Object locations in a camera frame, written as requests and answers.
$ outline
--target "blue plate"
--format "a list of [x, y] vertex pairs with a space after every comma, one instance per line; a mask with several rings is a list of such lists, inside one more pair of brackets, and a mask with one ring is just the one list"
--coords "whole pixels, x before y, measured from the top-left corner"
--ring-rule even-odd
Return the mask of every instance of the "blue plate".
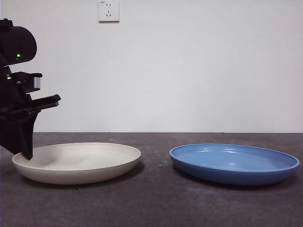
[[190, 144], [169, 153], [175, 166], [190, 175], [235, 185], [280, 182], [300, 164], [279, 151], [232, 144]]

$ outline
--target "wall socket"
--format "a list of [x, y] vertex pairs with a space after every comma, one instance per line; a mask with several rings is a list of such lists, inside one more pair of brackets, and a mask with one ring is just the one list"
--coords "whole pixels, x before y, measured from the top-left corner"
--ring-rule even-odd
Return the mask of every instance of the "wall socket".
[[99, 2], [99, 23], [119, 21], [119, 0]]

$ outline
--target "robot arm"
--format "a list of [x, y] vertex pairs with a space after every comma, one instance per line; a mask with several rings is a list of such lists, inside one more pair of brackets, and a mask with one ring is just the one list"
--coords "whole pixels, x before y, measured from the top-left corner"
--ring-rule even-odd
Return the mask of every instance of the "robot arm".
[[33, 156], [33, 129], [42, 109], [58, 105], [58, 95], [32, 100], [40, 90], [40, 73], [11, 73], [9, 65], [30, 61], [37, 51], [33, 35], [12, 21], [0, 20], [0, 145], [27, 158]]

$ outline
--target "dark tabletop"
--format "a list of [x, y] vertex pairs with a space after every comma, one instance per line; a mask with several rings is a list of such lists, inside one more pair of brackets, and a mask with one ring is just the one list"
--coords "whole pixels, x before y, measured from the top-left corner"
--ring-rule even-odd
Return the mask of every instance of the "dark tabletop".
[[303, 160], [303, 134], [35, 133], [34, 147], [110, 142], [138, 148], [127, 174], [85, 185], [50, 185], [16, 172], [1, 148], [2, 227], [301, 227], [303, 166], [283, 182], [228, 186], [174, 168], [169, 151], [190, 143], [230, 143], [279, 150]]

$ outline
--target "plate rim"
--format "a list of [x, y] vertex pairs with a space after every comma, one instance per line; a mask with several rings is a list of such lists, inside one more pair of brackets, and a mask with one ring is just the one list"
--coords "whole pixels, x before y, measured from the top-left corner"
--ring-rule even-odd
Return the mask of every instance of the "plate rim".
[[[275, 170], [266, 170], [266, 171], [263, 171], [263, 170], [260, 170], [260, 171], [256, 171], [256, 170], [255, 171], [230, 170], [230, 169], [217, 168], [217, 167], [216, 168], [212, 168], [212, 167], [209, 167], [209, 166], [194, 165], [192, 163], [182, 161], [182, 160], [178, 159], [175, 155], [172, 154], [173, 150], [176, 150], [176, 149], [178, 149], [180, 147], [193, 146], [193, 145], [232, 145], [232, 146], [238, 146], [238, 147], [258, 148], [258, 149], [273, 151], [273, 152], [282, 153], [284, 155], [290, 156], [291, 158], [293, 158], [296, 161], [296, 163], [295, 163], [295, 165], [293, 165], [291, 167], [280, 168], [280, 169], [275, 169]], [[300, 164], [299, 159], [297, 159], [296, 157], [294, 157], [292, 155], [289, 155], [287, 153], [281, 152], [281, 151], [272, 150], [272, 149], [268, 149], [268, 148], [255, 147], [255, 146], [239, 145], [239, 144], [227, 144], [227, 143], [193, 143], [193, 144], [185, 144], [185, 145], [181, 145], [181, 146], [178, 146], [178, 147], [175, 147], [175, 148], [171, 149], [169, 151], [169, 155], [170, 155], [171, 158], [174, 158], [174, 159], [176, 159], [176, 160], [178, 160], [180, 162], [186, 163], [186, 164], [191, 165], [191, 166], [197, 166], [197, 167], [200, 167], [200, 168], [206, 168], [206, 169], [210, 169], [210, 170], [221, 170], [221, 171], [229, 171], [229, 172], [237, 172], [237, 173], [272, 173], [272, 172], [280, 172], [280, 171], [285, 171], [285, 170], [296, 169], [299, 166], [299, 164]]]
[[22, 167], [22, 168], [27, 168], [27, 169], [34, 169], [34, 170], [40, 170], [40, 171], [52, 171], [52, 172], [71, 172], [71, 171], [74, 171], [74, 172], [82, 172], [82, 171], [90, 171], [90, 170], [99, 170], [99, 169], [108, 169], [108, 168], [114, 168], [114, 167], [118, 167], [118, 166], [123, 166], [123, 165], [127, 165], [129, 163], [132, 163], [136, 160], [138, 160], [140, 157], [141, 157], [141, 151], [137, 148], [134, 148], [132, 146], [128, 146], [128, 145], [125, 145], [125, 144], [119, 144], [119, 143], [103, 143], [103, 142], [79, 142], [79, 143], [60, 143], [60, 144], [51, 144], [51, 145], [45, 145], [45, 146], [40, 146], [40, 147], [36, 147], [36, 148], [42, 148], [42, 147], [51, 147], [51, 146], [59, 146], [59, 145], [67, 145], [67, 144], [113, 144], [113, 145], [120, 145], [120, 146], [125, 146], [125, 147], [130, 147], [130, 148], [133, 148], [135, 150], [137, 150], [139, 153], [138, 153], [138, 157], [135, 158], [134, 160], [130, 161], [130, 162], [126, 162], [126, 163], [123, 163], [123, 164], [120, 164], [120, 165], [116, 165], [116, 166], [109, 166], [109, 167], [101, 167], [101, 168], [91, 168], [91, 169], [68, 169], [68, 170], [60, 170], [60, 169], [57, 169], [57, 170], [53, 170], [53, 169], [42, 169], [42, 168], [35, 168], [35, 167], [28, 167], [28, 166], [23, 166], [23, 165], [20, 165], [18, 164], [14, 159], [15, 157], [17, 156], [20, 156], [22, 155], [22, 152], [19, 152], [17, 154], [15, 154], [13, 157], [12, 157], [12, 162], [14, 165], [17, 165], [19, 167]]

